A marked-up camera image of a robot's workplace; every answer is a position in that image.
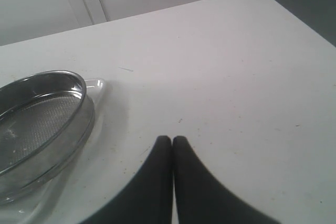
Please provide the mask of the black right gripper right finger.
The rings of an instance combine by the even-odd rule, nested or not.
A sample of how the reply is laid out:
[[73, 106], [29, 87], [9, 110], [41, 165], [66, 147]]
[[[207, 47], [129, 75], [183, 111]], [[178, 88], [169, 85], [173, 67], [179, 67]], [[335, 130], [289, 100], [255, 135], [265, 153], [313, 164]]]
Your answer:
[[174, 185], [179, 223], [279, 223], [222, 185], [184, 136], [173, 139]]

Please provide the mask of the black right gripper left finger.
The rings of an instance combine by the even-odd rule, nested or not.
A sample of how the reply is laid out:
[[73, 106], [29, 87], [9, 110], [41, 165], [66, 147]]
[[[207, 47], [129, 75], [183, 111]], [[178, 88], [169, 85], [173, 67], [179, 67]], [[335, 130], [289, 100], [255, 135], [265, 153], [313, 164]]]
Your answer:
[[171, 223], [173, 156], [168, 136], [158, 136], [129, 183], [82, 223]]

